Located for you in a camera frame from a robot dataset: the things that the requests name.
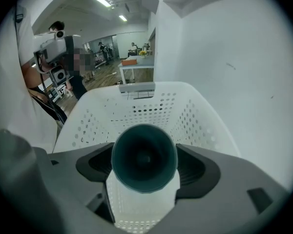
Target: black hair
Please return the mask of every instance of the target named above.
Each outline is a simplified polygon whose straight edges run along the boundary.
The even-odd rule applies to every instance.
[[[52,30],[64,30],[64,27],[65,27],[65,24],[64,22],[62,21],[56,21],[54,22],[50,27],[49,27],[49,30],[52,29]]]

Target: orange box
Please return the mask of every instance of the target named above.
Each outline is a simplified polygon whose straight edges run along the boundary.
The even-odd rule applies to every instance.
[[[122,65],[127,66],[127,65],[135,65],[137,64],[137,59],[133,60],[122,60]]]

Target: camera lens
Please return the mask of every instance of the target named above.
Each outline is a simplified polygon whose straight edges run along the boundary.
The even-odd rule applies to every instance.
[[[63,35],[64,35],[63,31],[59,31],[59,32],[57,33],[57,37],[58,37],[58,38],[61,38]]]
[[[62,80],[63,77],[64,77],[64,74],[63,74],[63,73],[59,73],[59,74],[58,74],[58,79],[59,79],[59,80]]]

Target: white fabric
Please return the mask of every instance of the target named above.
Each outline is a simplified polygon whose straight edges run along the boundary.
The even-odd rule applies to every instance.
[[[26,139],[32,146],[51,153],[57,137],[57,124],[29,95],[21,73],[12,9],[0,26],[0,129]],[[32,28],[26,15],[19,28],[20,60],[33,57]]]
[[[131,46],[131,50],[132,51],[135,51],[136,49],[137,49],[137,46],[136,45]]]

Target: black cable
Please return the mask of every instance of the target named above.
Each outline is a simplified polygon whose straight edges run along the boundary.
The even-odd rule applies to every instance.
[[[38,68],[39,68],[40,70],[42,70],[42,58],[41,58],[41,56],[39,56],[39,59],[38,59]],[[41,74],[41,73],[40,73],[40,79],[41,79],[41,83],[42,83],[42,86],[43,86],[43,90],[44,90],[44,94],[45,94],[45,96],[47,96],[48,101],[49,101],[49,103],[51,104],[51,106],[52,106],[52,108],[53,108],[55,114],[57,115],[58,119],[60,120],[60,122],[62,122],[62,124],[64,124],[65,121],[63,120],[63,118],[60,116],[60,114],[59,114],[58,111],[56,110],[56,108],[55,108],[55,106],[54,106],[54,104],[53,104],[53,101],[51,100],[51,98],[50,98],[49,95],[48,95],[48,92],[47,92],[47,89],[46,89],[46,87],[45,87],[45,84],[44,84],[43,77],[42,77],[42,74]]]

